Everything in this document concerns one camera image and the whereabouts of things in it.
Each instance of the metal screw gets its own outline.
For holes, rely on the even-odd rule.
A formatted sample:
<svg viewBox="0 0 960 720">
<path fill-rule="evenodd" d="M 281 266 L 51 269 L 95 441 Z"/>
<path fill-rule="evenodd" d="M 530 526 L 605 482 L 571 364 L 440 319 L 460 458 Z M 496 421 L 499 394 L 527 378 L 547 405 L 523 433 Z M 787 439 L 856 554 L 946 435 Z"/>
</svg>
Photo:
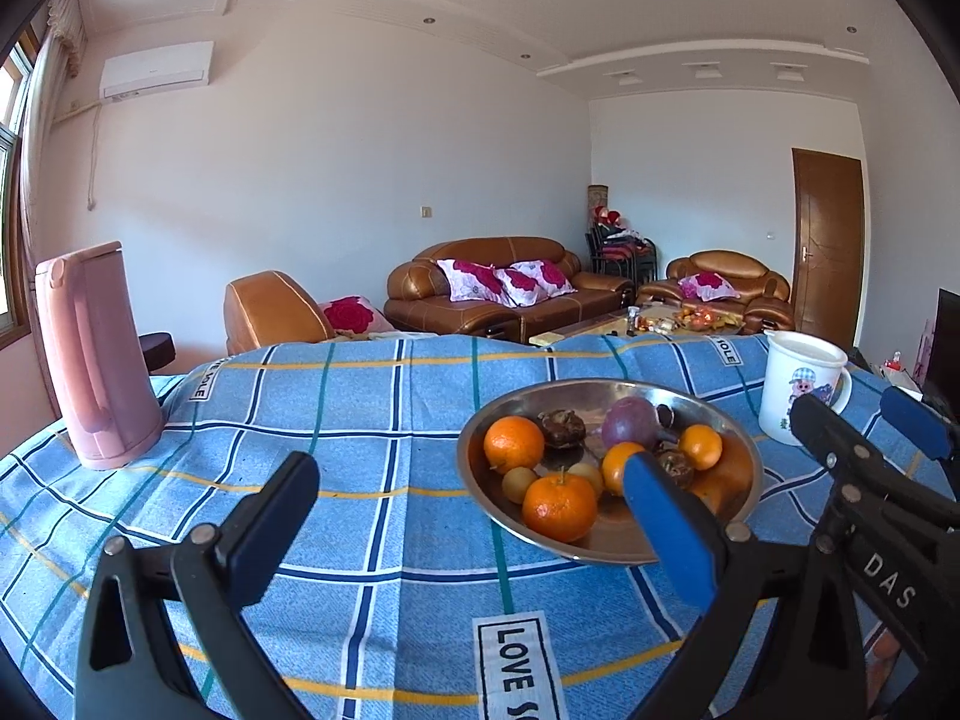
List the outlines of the metal screw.
<svg viewBox="0 0 960 720">
<path fill-rule="evenodd" d="M 217 529 L 209 522 L 198 525 L 190 531 L 190 541 L 195 544 L 208 544 L 217 536 Z"/>
<path fill-rule="evenodd" d="M 854 485 L 843 485 L 843 487 L 840 488 L 840 494 L 843 495 L 843 499 L 847 501 L 847 503 L 859 503 L 862 497 L 860 495 L 860 488 Z"/>
<path fill-rule="evenodd" d="M 112 536 L 107 539 L 107 543 L 104 544 L 104 552 L 107 555 L 117 555 L 123 551 L 124 545 L 127 543 L 126 538 L 123 536 Z"/>
<path fill-rule="evenodd" d="M 745 522 L 731 522 L 725 528 L 727 538 L 730 541 L 735 541 L 738 544 L 742 544 L 745 541 L 750 541 L 750 526 Z"/>
<path fill-rule="evenodd" d="M 817 549 L 822 552 L 824 555 L 832 555 L 834 551 L 833 539 L 830 538 L 826 533 L 820 533 L 817 536 L 817 541 L 814 542 L 817 545 Z"/>
</svg>

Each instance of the white mug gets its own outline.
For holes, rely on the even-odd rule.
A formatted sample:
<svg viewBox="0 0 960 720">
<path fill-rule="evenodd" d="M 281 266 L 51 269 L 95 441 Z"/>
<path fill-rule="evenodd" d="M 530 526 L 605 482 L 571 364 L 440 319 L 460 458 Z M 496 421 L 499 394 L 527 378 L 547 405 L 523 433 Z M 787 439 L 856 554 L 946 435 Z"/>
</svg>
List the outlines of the white mug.
<svg viewBox="0 0 960 720">
<path fill-rule="evenodd" d="M 760 429 L 773 440 L 799 446 L 790 432 L 793 402 L 812 392 L 837 413 L 847 408 L 853 390 L 847 356 L 839 346 L 804 333 L 768 331 L 767 341 L 770 353 L 760 401 Z M 841 378 L 843 385 L 837 395 Z"/>
</svg>

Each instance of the pink floral cushion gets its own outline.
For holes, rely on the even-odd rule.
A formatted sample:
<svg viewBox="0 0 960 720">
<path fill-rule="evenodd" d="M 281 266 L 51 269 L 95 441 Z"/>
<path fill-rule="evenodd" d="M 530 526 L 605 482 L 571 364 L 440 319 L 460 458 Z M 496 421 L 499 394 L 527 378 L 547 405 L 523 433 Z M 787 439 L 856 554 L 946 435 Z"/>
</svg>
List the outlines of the pink floral cushion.
<svg viewBox="0 0 960 720">
<path fill-rule="evenodd" d="M 550 298 L 533 276 L 513 268 L 497 269 L 494 273 L 515 306 L 535 306 Z"/>
<path fill-rule="evenodd" d="M 477 265 L 466 260 L 437 260 L 437 265 L 450 283 L 450 300 L 490 300 L 501 306 L 512 306 L 504 286 L 492 266 Z"/>
<path fill-rule="evenodd" d="M 526 260 L 525 262 L 514 263 L 510 268 L 534 279 L 544 288 L 548 298 L 558 298 L 560 295 L 569 295 L 576 292 L 573 285 L 563 275 L 563 271 L 549 260 Z"/>
<path fill-rule="evenodd" d="M 320 310 L 337 332 L 390 333 L 396 328 L 387 322 L 381 312 L 371 306 L 366 298 L 351 295 L 332 303 L 323 303 Z"/>
<path fill-rule="evenodd" d="M 719 300 L 721 298 L 739 298 L 740 293 L 733 288 L 727 279 L 720 274 L 704 272 L 693 276 L 686 276 L 680 279 L 680 291 L 687 300 L 703 300 L 704 303 L 710 300 Z"/>
</svg>

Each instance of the leather armchair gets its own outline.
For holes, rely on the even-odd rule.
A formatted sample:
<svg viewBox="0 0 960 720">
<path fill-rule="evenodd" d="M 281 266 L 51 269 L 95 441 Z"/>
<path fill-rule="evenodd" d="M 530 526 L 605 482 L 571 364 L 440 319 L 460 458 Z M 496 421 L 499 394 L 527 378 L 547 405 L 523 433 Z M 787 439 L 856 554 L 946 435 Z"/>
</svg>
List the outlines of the leather armchair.
<svg viewBox="0 0 960 720">
<path fill-rule="evenodd" d="M 486 300 L 450 300 L 450 285 L 437 260 L 459 259 L 505 268 L 522 260 L 550 260 L 577 289 L 528 308 L 508 308 Z M 434 245 L 404 263 L 387 279 L 383 313 L 402 330 L 459 333 L 526 343 L 528 338 L 630 305 L 629 279 L 584 274 L 572 251 L 547 238 L 468 238 Z"/>
<path fill-rule="evenodd" d="M 263 271 L 227 284 L 224 327 L 230 355 L 273 343 L 318 343 L 336 336 L 313 298 L 280 271 Z"/>
<path fill-rule="evenodd" d="M 739 298 L 713 300 L 710 304 L 743 317 L 744 334 L 760 333 L 765 327 L 776 330 L 796 328 L 793 306 L 789 303 L 790 285 L 784 276 L 771 271 L 760 260 L 737 251 L 698 251 L 689 257 L 674 260 L 666 268 L 666 279 L 640 287 L 637 303 L 659 301 L 674 305 L 696 305 L 698 301 L 683 297 L 678 282 L 685 276 L 704 271 L 720 274 L 740 293 Z"/>
</svg>

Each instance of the stool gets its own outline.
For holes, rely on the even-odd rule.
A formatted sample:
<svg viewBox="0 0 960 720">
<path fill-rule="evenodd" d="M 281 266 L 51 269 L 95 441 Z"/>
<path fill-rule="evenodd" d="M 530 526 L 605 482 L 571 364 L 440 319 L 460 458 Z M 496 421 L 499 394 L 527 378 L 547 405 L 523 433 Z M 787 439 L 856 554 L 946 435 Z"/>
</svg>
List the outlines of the stool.
<svg viewBox="0 0 960 720">
<path fill-rule="evenodd" d="M 147 333 L 140 336 L 140 351 L 143 352 L 147 371 L 151 373 L 176 360 L 174 340 L 169 333 Z"/>
</svg>

